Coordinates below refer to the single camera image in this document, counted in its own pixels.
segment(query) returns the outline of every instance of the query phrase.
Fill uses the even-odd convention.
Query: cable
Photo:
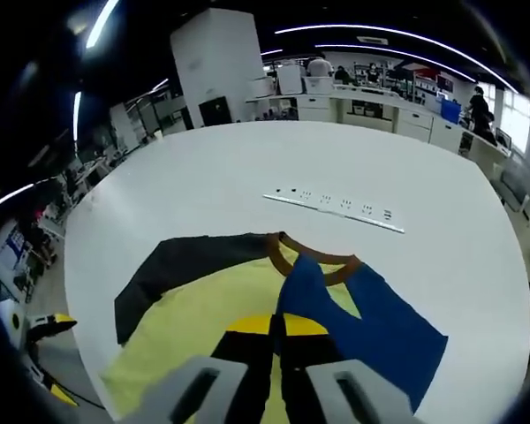
[[[73,396],[75,396],[76,398],[79,398],[81,400],[84,400],[85,402],[87,402],[88,404],[92,405],[92,406],[96,406],[97,408],[100,408],[100,409],[103,409],[104,411],[106,411],[106,408],[103,407],[102,405],[99,405],[97,404],[96,402],[93,402],[92,400],[90,399],[87,399],[86,397],[84,396],[81,396],[80,394],[78,393],[75,393],[74,391],[72,391],[71,389],[68,389],[66,386],[64,386],[63,384],[61,384],[57,378],[54,377],[54,380],[55,380],[55,383],[57,384],[57,386],[59,386],[61,389],[65,390],[65,391],[68,391],[69,393],[71,393]]]

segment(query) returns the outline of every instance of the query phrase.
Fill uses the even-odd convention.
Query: led strip light
[[[96,20],[96,23],[92,27],[90,35],[88,36],[87,49],[90,49],[91,47],[94,47],[96,45],[96,42],[100,38],[100,33],[102,32],[102,29],[104,28],[104,25],[106,25],[106,21],[110,17],[112,11],[114,11],[114,8],[116,7],[118,1],[119,0],[108,0],[108,2],[106,2],[104,7],[102,8],[100,15],[98,15],[98,19]]]
[[[448,46],[447,44],[443,44],[442,42],[438,42],[436,40],[432,40],[431,38],[424,37],[422,35],[408,33],[406,31],[401,31],[399,29],[393,29],[393,28],[386,28],[384,26],[371,26],[371,25],[349,25],[349,24],[328,24],[328,25],[310,25],[310,26],[296,26],[294,28],[287,28],[282,29],[280,31],[275,31],[275,34],[285,34],[285,33],[292,33],[295,31],[304,31],[307,29],[321,29],[321,28],[353,28],[353,29],[368,29],[373,31],[383,31],[387,33],[393,33],[393,34],[400,34],[405,35],[407,37],[412,37],[417,40],[422,40],[424,42],[430,42],[436,46],[442,47],[443,49],[447,49],[449,51],[452,51],[453,53],[456,53],[465,59],[469,60],[470,62],[473,62],[474,64],[478,65],[480,68],[484,69],[491,75],[493,75],[495,78],[497,78],[499,81],[501,81],[505,86],[507,86],[512,92],[519,93],[519,91],[514,88],[506,79],[501,77],[498,73],[487,67],[485,64],[482,64],[477,59],[474,59],[473,57],[465,54],[463,51],[459,51],[457,49],[454,49],[451,46]]]
[[[280,52],[282,52],[282,51],[283,51],[283,49],[264,51],[263,53],[261,53],[261,55],[262,55],[262,56],[272,55],[273,53],[280,53]]]
[[[50,179],[53,179],[53,178],[54,177],[45,178],[45,179],[42,179],[41,181],[38,181],[36,183],[31,183],[31,184],[28,184],[28,185],[24,185],[23,187],[19,188],[18,190],[15,190],[15,191],[13,191],[11,193],[6,194],[4,197],[0,198],[0,205],[3,204],[4,202],[8,201],[12,197],[15,197],[18,194],[25,192],[25,190],[28,190],[28,189],[30,189],[30,188],[32,188],[34,186],[37,186],[38,184],[44,183],[45,181],[49,181]]]
[[[78,92],[74,96],[74,107],[72,109],[72,139],[75,141],[79,139],[79,107],[81,96],[81,92]]]
[[[460,71],[457,71],[457,70],[455,70],[453,68],[450,68],[446,64],[441,64],[439,62],[436,62],[435,60],[428,59],[427,57],[413,55],[412,53],[406,53],[405,51],[401,51],[401,50],[385,49],[383,47],[374,47],[374,46],[360,46],[360,45],[356,45],[356,44],[316,44],[315,47],[316,48],[333,48],[333,47],[335,47],[335,48],[343,48],[343,49],[371,49],[371,50],[380,50],[380,51],[386,51],[386,52],[389,52],[389,53],[395,53],[397,55],[404,55],[404,56],[414,57],[416,59],[423,60],[423,61],[429,62],[431,64],[437,64],[438,66],[441,66],[443,69],[447,69],[448,71],[454,72],[457,75],[461,75],[462,77],[467,78],[471,82],[477,82],[477,80],[475,78],[471,78],[469,75],[465,75],[464,73],[462,73]]]
[[[163,84],[165,84],[166,82],[169,82],[169,79],[168,78],[165,78],[163,81],[161,81],[159,84],[157,84],[155,87],[151,88],[151,91],[150,93],[153,93],[154,91],[157,90],[157,88],[161,87]]]

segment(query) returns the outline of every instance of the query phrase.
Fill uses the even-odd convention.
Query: brown collar
[[[289,276],[292,271],[292,265],[284,258],[279,249],[279,243],[283,243],[290,249],[299,254],[306,254],[318,263],[326,263],[330,265],[342,264],[342,268],[324,274],[326,285],[334,285],[345,281],[355,270],[361,265],[361,261],[355,256],[338,256],[334,254],[323,254],[310,247],[301,245],[298,241],[290,238],[285,232],[273,232],[267,235],[269,258],[273,266],[284,276]]]

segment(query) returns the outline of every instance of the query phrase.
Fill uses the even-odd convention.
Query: blue sleeve
[[[362,265],[346,285],[361,319],[332,300],[318,264],[301,255],[281,289],[277,312],[320,323],[346,359],[361,360],[395,384],[410,398],[416,411],[434,378],[448,338],[367,265]]]

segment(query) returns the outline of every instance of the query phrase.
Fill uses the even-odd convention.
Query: white tabletop
[[[262,198],[276,187],[393,207],[405,234]],[[319,122],[181,132],[138,151],[68,218],[65,285],[91,381],[113,361],[114,298],[162,239],[287,231],[357,254],[440,332],[445,354],[418,412],[485,423],[517,395],[530,349],[530,295],[514,230],[474,163],[400,135]]]

